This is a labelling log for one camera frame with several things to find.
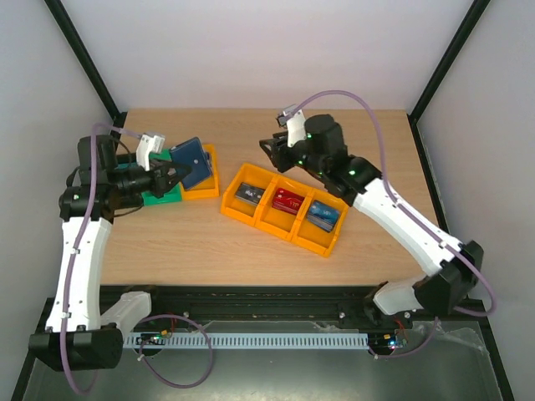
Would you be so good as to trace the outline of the blue leather card holder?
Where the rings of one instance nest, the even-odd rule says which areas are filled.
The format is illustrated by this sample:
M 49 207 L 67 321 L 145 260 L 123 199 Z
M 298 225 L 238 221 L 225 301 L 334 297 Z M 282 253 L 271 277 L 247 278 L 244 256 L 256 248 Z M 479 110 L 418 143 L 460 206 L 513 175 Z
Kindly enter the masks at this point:
M 191 172 L 181 182 L 185 190 L 212 178 L 213 172 L 208 153 L 204 150 L 198 137 L 193 137 L 169 150 L 174 163 L 188 165 Z

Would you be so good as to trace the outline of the yellow triple storage bin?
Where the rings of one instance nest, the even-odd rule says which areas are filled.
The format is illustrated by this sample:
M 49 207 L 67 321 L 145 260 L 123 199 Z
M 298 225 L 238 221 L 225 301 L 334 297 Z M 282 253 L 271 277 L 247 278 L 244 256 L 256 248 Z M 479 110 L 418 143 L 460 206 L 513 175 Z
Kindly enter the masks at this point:
M 245 163 L 222 197 L 221 213 L 301 246 L 331 254 L 349 207 L 339 198 Z

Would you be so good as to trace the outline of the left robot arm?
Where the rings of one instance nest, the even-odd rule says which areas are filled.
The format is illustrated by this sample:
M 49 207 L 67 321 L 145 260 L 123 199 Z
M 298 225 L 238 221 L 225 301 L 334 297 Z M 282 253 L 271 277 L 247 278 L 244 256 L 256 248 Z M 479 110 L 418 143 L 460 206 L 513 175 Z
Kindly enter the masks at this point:
M 101 312 L 99 289 L 116 212 L 140 206 L 146 192 L 163 197 L 191 172 L 188 165 L 158 158 L 164 142 L 162 135 L 143 134 L 125 168 L 115 137 L 93 135 L 78 143 L 79 166 L 59 198 L 64 247 L 57 291 L 44 330 L 28 344 L 54 371 L 116 367 L 125 338 L 151 311 L 150 294 L 137 291 Z

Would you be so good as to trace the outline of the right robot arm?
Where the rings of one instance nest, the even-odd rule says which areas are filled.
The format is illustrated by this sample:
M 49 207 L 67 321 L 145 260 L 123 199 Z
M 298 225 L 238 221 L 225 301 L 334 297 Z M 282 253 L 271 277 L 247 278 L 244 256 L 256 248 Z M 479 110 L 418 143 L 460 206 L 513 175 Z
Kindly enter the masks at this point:
M 305 170 L 330 195 L 383 227 L 422 270 L 416 277 L 379 285 L 364 307 L 366 321 L 383 327 L 398 312 L 423 309 L 442 317 L 459 311 L 478 281 L 482 247 L 475 241 L 463 244 L 435 226 L 392 190 L 384 172 L 351 155 L 331 115 L 281 113 L 277 121 L 283 132 L 259 143 L 273 166 L 281 173 Z

